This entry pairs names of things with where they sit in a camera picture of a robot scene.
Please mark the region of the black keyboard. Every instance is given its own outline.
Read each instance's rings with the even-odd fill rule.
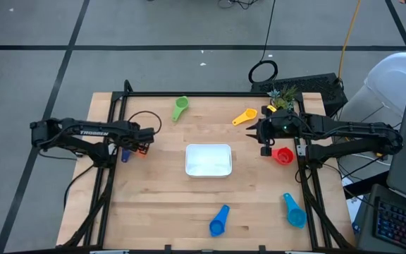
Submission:
[[[374,212],[374,236],[406,248],[406,207],[377,198]]]

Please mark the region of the yellow measuring spoon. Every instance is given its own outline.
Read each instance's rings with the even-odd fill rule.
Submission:
[[[236,126],[239,123],[243,123],[248,120],[252,120],[253,118],[257,117],[258,111],[255,109],[246,109],[244,113],[242,113],[240,116],[236,117],[236,119],[233,120],[233,125]]]

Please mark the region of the yellow cable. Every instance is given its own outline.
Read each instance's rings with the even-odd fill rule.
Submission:
[[[361,0],[358,0],[357,8],[355,9],[355,13],[353,13],[352,21],[350,21],[349,32],[347,33],[347,37],[345,38],[343,51],[341,53],[341,60],[339,62],[338,78],[341,78],[341,74],[343,72],[343,62],[344,62],[345,48],[347,46],[347,43],[349,42],[350,33],[352,32],[353,24],[355,23],[355,19],[357,18],[360,3],[361,3]]]

